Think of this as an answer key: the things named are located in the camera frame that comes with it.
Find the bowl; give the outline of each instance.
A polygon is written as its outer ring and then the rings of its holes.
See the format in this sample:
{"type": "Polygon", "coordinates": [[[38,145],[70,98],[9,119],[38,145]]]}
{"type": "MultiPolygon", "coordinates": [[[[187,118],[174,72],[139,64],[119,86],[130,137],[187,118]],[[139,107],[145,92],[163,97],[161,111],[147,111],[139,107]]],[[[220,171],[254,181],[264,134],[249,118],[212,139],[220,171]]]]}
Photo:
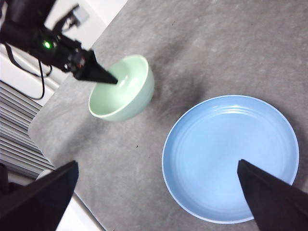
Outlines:
{"type": "Polygon", "coordinates": [[[130,55],[108,71],[118,83],[95,85],[89,98],[91,114],[108,121],[123,121],[139,114],[154,93],[154,77],[147,60],[138,54],[130,55]]]}

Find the cable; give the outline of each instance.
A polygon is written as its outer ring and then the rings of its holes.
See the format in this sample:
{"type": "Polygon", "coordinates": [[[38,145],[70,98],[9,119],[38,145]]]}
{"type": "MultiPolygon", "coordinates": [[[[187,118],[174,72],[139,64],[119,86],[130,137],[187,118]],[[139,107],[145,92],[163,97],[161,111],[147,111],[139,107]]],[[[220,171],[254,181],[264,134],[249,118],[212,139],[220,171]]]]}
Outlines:
{"type": "Polygon", "coordinates": [[[17,91],[18,93],[22,94],[23,96],[26,96],[32,100],[40,100],[44,97],[45,95],[45,83],[44,83],[44,75],[43,75],[43,69],[42,69],[42,64],[40,62],[40,60],[38,61],[38,64],[39,64],[39,70],[40,70],[40,76],[41,76],[41,79],[42,79],[42,87],[43,87],[43,90],[42,90],[42,95],[39,97],[39,98],[35,98],[35,97],[32,97],[32,96],[29,96],[23,92],[21,92],[20,90],[16,89],[15,87],[11,86],[10,84],[7,84],[5,83],[6,85],[8,85],[9,87],[13,88],[15,91],[17,91]]]}
{"type": "MultiPolygon", "coordinates": [[[[36,73],[31,72],[31,71],[28,71],[28,70],[24,69],[22,66],[20,66],[20,64],[14,59],[14,55],[13,55],[13,52],[12,52],[11,47],[10,47],[6,42],[4,43],[4,45],[5,45],[5,49],[6,49],[6,52],[7,52],[7,54],[8,54],[8,57],[9,57],[9,59],[10,59],[10,61],[11,61],[12,64],[14,64],[15,66],[17,66],[19,69],[22,69],[23,71],[26,71],[26,72],[29,73],[29,74],[32,74],[32,75],[34,75],[34,76],[36,76],[36,77],[41,77],[41,76],[37,75],[36,73]]],[[[52,66],[49,65],[49,67],[50,67],[49,72],[46,74],[46,76],[43,76],[43,77],[48,77],[48,76],[51,74],[51,72],[52,72],[52,66]]]]}

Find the plate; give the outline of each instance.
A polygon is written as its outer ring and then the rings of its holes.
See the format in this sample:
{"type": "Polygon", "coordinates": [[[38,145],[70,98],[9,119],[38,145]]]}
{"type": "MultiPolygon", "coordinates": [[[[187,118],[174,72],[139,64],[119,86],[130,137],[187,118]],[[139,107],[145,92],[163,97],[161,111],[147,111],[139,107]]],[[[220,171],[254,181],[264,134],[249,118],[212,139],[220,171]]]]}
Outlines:
{"type": "Polygon", "coordinates": [[[226,95],[188,110],[173,126],[162,157],[174,200],[202,220],[230,224],[253,219],[237,176],[245,159],[292,184],[299,149],[287,119],[270,104],[226,95]]]}

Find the table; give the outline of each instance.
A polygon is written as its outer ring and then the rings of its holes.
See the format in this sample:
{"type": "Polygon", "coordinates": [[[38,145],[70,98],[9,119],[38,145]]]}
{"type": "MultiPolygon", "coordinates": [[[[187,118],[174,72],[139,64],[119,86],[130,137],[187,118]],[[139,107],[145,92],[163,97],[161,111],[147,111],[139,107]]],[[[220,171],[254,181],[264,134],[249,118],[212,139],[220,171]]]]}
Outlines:
{"type": "Polygon", "coordinates": [[[256,231],[185,212],[162,177],[164,141],[176,120],[211,97],[243,94],[277,107],[300,146],[295,186],[308,192],[308,1],[129,0],[94,44],[105,67],[144,55],[156,86],[148,107],[124,122],[88,111],[93,83],[68,77],[29,134],[59,167],[79,164],[76,193],[108,231],[256,231]]]}

